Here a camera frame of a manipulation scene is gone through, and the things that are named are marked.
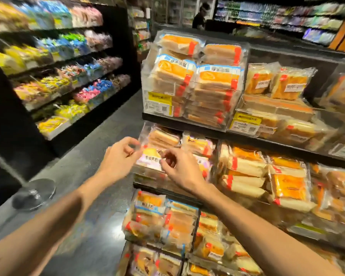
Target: person in black shirt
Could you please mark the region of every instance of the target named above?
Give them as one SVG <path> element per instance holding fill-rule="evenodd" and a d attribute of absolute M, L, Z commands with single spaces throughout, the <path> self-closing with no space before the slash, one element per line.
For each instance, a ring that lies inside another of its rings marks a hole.
<path fill-rule="evenodd" d="M 204 2 L 202 6 L 199 8 L 199 13 L 194 17 L 193 19 L 193 29 L 199 29 L 199 30 L 204 30 L 205 29 L 205 16 L 207 14 L 207 11 L 209 11 L 210 5 Z"/>

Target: yellow price tag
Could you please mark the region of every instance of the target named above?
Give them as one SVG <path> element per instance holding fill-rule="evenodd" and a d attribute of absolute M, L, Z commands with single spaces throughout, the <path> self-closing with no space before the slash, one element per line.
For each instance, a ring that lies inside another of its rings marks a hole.
<path fill-rule="evenodd" d="M 236 112 L 234 115 L 234 119 L 245 122 L 245 123 L 256 124 L 256 125 L 259 125 L 262 122 L 261 118 L 254 117 L 252 115 L 244 114 L 241 112 Z"/>
<path fill-rule="evenodd" d="M 157 92 L 148 92 L 148 99 L 150 101 L 172 105 L 172 99 L 170 95 L 161 94 Z"/>

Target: stand base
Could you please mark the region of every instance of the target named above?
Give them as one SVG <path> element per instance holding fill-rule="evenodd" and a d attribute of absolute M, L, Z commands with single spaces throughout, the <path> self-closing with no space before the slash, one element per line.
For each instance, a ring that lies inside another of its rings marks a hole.
<path fill-rule="evenodd" d="M 55 194 L 55 182 L 51 179 L 37 179 L 21 188 L 13 197 L 13 208 L 21 211 L 33 211 L 44 205 Z"/>

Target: person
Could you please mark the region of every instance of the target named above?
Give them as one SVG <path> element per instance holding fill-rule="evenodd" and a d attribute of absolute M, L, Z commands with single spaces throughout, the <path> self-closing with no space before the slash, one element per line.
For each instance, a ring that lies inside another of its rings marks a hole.
<path fill-rule="evenodd" d="M 199 29 L 204 30 L 205 29 L 205 16 L 207 14 L 207 11 L 209 11 L 210 5 L 204 2 L 202 6 L 199 8 L 199 13 L 194 17 L 192 28 L 193 29 Z"/>
<path fill-rule="evenodd" d="M 0 276 L 39 275 L 92 202 L 125 177 L 142 156 L 138 140 L 126 137 L 106 150 L 94 176 L 0 241 Z M 342 276 L 335 266 L 304 244 L 223 195 L 206 182 L 193 154 L 165 150 L 161 167 L 178 186 L 195 195 L 271 276 Z"/>

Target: concrete floor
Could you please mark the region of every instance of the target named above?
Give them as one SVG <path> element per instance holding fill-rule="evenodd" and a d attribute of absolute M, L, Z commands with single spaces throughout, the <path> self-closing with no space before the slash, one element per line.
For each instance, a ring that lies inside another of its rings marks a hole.
<path fill-rule="evenodd" d="M 57 191 L 51 203 L 92 176 L 108 146 L 125 136 L 138 138 L 144 123 L 142 111 L 142 92 L 139 91 L 63 158 L 35 176 L 34 179 L 50 178 L 56 182 Z M 130 174 L 96 199 L 41 275 L 115 275 L 125 243 L 121 223 L 134 192 L 132 183 Z M 10 200 L 7 201 L 0 207 L 0 239 L 35 214 L 18 213 L 11 207 Z"/>

